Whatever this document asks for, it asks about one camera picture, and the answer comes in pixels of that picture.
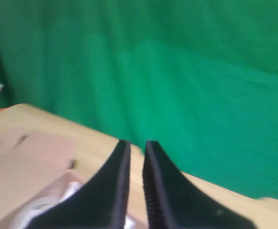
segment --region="black rubber pad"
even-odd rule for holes
[[[130,143],[120,140],[102,168],[73,196],[34,218],[27,229],[123,229]]]
[[[143,183],[149,229],[256,229],[189,182],[156,141],[146,143]]]

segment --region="cardboard box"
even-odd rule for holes
[[[12,229],[32,201],[61,198],[70,182],[87,182],[68,169],[74,151],[71,139],[39,131],[16,128],[0,137],[0,229]],[[147,228],[135,222],[136,229]]]

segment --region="green backdrop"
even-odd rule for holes
[[[278,0],[0,0],[0,107],[30,103],[278,198]]]

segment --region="table surface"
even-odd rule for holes
[[[91,178],[97,172],[118,142],[114,137],[27,104],[19,104],[0,112],[0,135],[17,126],[74,139],[78,144],[75,153],[75,158],[79,162],[77,169],[86,178]],[[132,145],[128,212],[138,220],[147,223],[141,176],[143,160],[141,149]],[[278,229],[278,200],[250,199],[189,174],[185,176],[213,199],[253,220],[259,229]]]

